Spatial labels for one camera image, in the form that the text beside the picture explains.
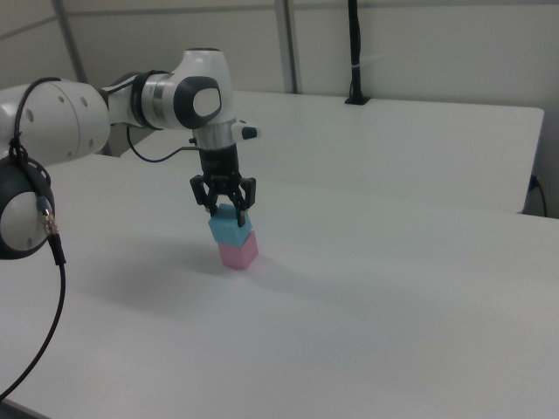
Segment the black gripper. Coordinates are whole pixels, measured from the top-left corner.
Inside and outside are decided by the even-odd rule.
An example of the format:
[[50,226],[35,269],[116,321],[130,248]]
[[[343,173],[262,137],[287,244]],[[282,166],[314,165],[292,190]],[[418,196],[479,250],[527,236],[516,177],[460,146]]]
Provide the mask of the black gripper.
[[199,157],[203,173],[190,179],[197,204],[214,216],[217,195],[228,196],[236,210],[238,227],[243,227],[246,212],[256,200],[257,181],[240,175],[237,146],[200,150]]

